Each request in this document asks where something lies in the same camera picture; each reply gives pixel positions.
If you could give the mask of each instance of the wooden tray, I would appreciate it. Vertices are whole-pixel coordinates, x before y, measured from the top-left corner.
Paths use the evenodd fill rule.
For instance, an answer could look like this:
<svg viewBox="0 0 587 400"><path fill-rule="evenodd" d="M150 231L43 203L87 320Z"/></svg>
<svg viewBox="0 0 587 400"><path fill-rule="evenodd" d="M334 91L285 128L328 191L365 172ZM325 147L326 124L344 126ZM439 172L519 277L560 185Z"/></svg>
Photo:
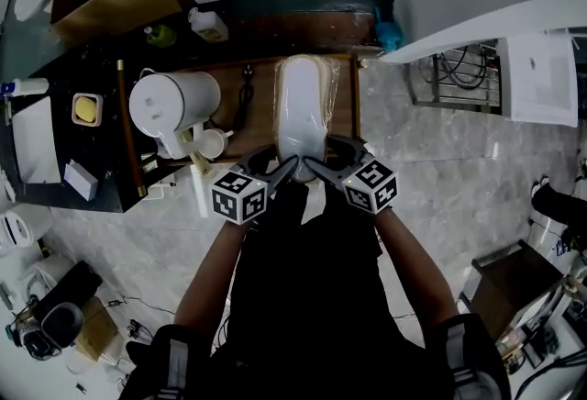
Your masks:
<svg viewBox="0 0 587 400"><path fill-rule="evenodd" d="M351 138L360 137L359 72L354 54L331 54L340 61L337 97L330 133ZM244 154L272 144L273 89L275 64L285 58L268 58L201 66L186 71L208 72L220 85L222 100L212 116L219 128L229 131L238 109L238 92L244 84L243 68L249 64L255 72L251 80L254 89L249 104L246 126L230 138L227 151L216 161L238 161Z"/></svg>

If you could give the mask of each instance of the gray marble floor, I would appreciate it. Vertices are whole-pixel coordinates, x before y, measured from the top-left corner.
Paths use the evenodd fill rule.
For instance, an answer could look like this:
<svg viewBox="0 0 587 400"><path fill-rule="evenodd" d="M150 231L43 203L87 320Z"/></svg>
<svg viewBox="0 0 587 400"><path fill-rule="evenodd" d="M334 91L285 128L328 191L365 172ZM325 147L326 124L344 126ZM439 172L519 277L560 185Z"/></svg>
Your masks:
<svg viewBox="0 0 587 400"><path fill-rule="evenodd" d="M362 136L375 154L398 172L395 209L447 277L455 295L471 259L527 239L530 188L543 174L569 193L577 173L581 128L520 124L501 117L412 106L405 76L414 70L368 61L360 71ZM415 75L417 88L425 86ZM308 208L319 213L315 186ZM174 310L220 219L198 216L191 182L183 177L161 201L142 202L125 215L53 209L51 247L84 259L104 277L101 296L142 297ZM412 311L393 265L380 258L380 273L392 312ZM124 327L135 317L149 328L171 320L139 302L112 309ZM413 319L400 329L421 343Z"/></svg>

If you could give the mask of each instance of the plastic wrapper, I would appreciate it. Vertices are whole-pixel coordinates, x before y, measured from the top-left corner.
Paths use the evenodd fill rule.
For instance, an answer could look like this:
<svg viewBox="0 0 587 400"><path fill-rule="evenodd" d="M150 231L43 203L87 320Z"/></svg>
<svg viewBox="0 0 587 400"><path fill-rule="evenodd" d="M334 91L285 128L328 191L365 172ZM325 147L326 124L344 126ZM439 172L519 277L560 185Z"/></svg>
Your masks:
<svg viewBox="0 0 587 400"><path fill-rule="evenodd" d="M275 66L273 136L280 161L300 158L293 178L301 183L316 176L303 157L323 161L327 133L337 97L340 62L325 56L298 55Z"/></svg>

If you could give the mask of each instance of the black sleeve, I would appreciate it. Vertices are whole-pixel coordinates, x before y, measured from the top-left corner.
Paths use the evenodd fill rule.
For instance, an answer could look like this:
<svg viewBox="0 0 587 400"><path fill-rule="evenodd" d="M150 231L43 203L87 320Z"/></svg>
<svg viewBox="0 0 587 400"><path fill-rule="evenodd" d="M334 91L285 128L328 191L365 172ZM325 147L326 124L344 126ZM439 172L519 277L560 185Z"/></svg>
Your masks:
<svg viewBox="0 0 587 400"><path fill-rule="evenodd" d="M162 327L153 342L133 356L137 368L130 374L120 400L194 397L198 378L210 358L210 347L189 328Z"/></svg>
<svg viewBox="0 0 587 400"><path fill-rule="evenodd" d="M434 327L426 334L426 351L446 366L454 398L512 398L502 358L479 316L460 315Z"/></svg>

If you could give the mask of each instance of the yellow sponge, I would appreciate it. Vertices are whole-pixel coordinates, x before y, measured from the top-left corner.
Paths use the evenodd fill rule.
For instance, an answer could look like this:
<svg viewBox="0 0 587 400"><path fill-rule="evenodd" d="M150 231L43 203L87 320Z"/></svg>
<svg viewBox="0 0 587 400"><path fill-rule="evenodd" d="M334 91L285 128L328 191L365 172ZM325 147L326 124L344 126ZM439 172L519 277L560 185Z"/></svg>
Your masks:
<svg viewBox="0 0 587 400"><path fill-rule="evenodd" d="M86 123L94 123L96 114L96 102L87 96L80 96L75 101L75 114Z"/></svg>

